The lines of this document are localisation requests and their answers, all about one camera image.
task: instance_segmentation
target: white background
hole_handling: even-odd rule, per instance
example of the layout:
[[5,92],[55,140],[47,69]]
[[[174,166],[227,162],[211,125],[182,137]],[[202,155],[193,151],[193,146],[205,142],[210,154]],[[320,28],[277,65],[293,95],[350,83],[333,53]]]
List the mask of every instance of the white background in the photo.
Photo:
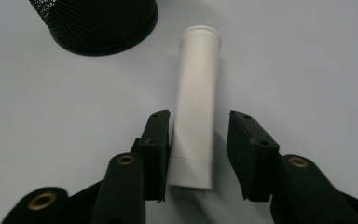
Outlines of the white background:
[[358,0],[158,0],[138,46],[83,57],[58,46],[25,0],[0,0],[0,222],[29,192],[72,195],[131,149],[150,114],[174,118],[179,38],[189,26],[222,36],[213,190],[169,189],[147,223],[272,223],[241,198],[226,153],[231,109],[254,116],[282,154],[313,160],[358,197]]

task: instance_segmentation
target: black mesh cup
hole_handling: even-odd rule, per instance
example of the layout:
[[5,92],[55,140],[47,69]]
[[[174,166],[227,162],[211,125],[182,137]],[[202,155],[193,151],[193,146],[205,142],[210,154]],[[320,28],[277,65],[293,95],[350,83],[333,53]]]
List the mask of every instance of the black mesh cup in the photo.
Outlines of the black mesh cup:
[[157,23],[155,0],[30,0],[63,48],[103,56],[130,49]]

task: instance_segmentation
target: white tube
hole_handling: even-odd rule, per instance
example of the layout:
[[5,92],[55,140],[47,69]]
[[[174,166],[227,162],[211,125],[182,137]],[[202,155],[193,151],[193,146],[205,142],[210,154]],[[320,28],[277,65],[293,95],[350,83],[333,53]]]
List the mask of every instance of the white tube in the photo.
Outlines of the white tube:
[[221,39],[208,26],[181,38],[179,89],[169,161],[169,185],[211,189],[213,120]]

